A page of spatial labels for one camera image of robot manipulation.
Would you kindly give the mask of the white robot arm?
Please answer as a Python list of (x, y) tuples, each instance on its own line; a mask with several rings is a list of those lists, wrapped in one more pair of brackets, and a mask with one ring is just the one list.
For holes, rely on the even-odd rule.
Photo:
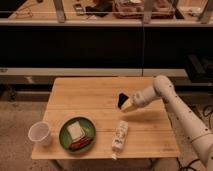
[(122, 112), (130, 112), (145, 107), (158, 98), (163, 99), (178, 118), (206, 171), (213, 171), (213, 132), (178, 96), (167, 76), (156, 76), (150, 86), (136, 92), (132, 97), (121, 93), (118, 108)]

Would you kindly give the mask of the yellow wedge tool tip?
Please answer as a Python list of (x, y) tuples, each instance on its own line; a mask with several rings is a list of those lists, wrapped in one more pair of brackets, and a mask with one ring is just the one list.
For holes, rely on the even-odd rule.
[(130, 112), (133, 111), (137, 108), (137, 106), (133, 103), (132, 100), (128, 99), (125, 101), (122, 106), (121, 106), (121, 111), (122, 112)]

